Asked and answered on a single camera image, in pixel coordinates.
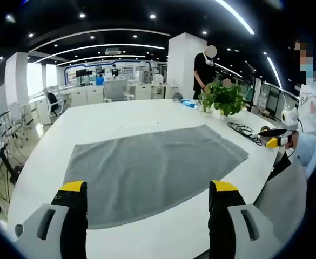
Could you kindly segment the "person's right hand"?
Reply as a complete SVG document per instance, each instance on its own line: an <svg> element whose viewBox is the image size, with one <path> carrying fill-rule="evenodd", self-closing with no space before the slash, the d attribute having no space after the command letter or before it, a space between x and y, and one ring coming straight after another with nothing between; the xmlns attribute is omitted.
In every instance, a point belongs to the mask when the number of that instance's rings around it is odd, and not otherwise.
<svg viewBox="0 0 316 259"><path fill-rule="evenodd" d="M299 132L293 131L292 135L288 137L288 143L285 144L286 149L296 149L298 144Z"/></svg>

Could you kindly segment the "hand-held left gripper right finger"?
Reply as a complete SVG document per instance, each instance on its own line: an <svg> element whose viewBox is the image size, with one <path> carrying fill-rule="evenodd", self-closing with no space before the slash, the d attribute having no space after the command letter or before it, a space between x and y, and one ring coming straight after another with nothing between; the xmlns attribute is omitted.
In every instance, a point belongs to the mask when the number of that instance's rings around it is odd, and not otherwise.
<svg viewBox="0 0 316 259"><path fill-rule="evenodd" d="M236 186L210 181L209 258L273 258L281 247L272 222Z"/></svg>

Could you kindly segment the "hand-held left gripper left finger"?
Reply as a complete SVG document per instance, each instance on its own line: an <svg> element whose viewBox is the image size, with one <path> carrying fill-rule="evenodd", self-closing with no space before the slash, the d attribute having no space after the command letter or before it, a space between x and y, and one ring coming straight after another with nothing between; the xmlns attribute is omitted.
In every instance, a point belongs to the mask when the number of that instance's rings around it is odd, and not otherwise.
<svg viewBox="0 0 316 259"><path fill-rule="evenodd" d="M24 258L86 258L87 212L87 182L68 182L15 226L15 247Z"/></svg>

